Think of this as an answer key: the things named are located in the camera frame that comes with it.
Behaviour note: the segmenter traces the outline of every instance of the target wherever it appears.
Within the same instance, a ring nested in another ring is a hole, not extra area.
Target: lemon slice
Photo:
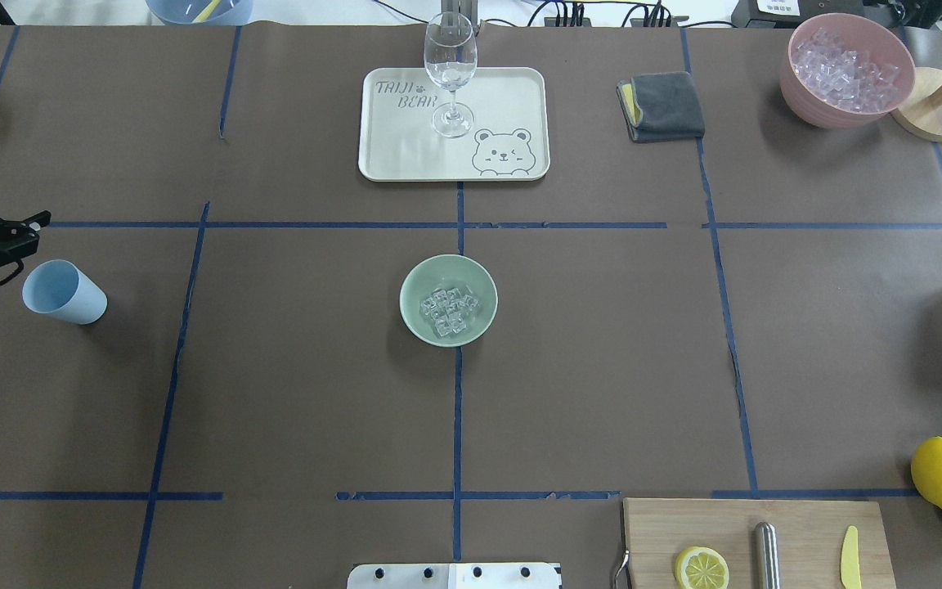
[[[674,562],[674,578],[681,589],[725,589],[729,566],[718,552],[704,546],[685,548]]]

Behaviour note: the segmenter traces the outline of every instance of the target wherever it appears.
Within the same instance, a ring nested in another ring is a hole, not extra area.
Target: pink bowl
[[[812,93],[795,75],[795,70],[792,68],[792,53],[797,44],[814,36],[819,27],[840,34],[848,48],[868,50],[871,52],[871,61],[879,66],[893,64],[899,67],[900,74],[893,83],[900,90],[899,100],[893,101],[893,104],[882,112],[852,112],[829,105],[821,97]],[[915,61],[911,59],[911,53],[899,38],[874,21],[864,19],[862,16],[841,14],[841,12],[812,16],[811,19],[801,23],[792,34],[786,55],[780,63],[780,91],[784,94],[787,105],[806,123],[815,124],[816,127],[823,129],[849,129],[881,119],[882,116],[896,110],[900,104],[904,103],[911,94],[913,86],[915,86]]]

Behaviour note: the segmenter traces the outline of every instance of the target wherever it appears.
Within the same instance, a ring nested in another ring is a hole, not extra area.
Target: gray towel
[[[703,111],[689,72],[642,74],[617,84],[627,133],[636,144],[703,137]]]

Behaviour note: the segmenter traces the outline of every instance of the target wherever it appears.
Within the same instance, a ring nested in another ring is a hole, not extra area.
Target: wine glass
[[[434,16],[424,36],[424,67],[435,85],[449,90],[449,104],[431,115],[431,126],[442,137],[463,137],[474,126],[474,114],[456,101],[456,90],[471,81],[476,66],[478,46],[467,16],[455,11]]]

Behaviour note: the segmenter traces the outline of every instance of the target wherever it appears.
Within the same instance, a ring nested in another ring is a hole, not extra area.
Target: wine glass base
[[[463,137],[474,127],[474,113],[464,103],[456,103],[455,116],[449,103],[434,109],[431,115],[431,127],[442,137]]]

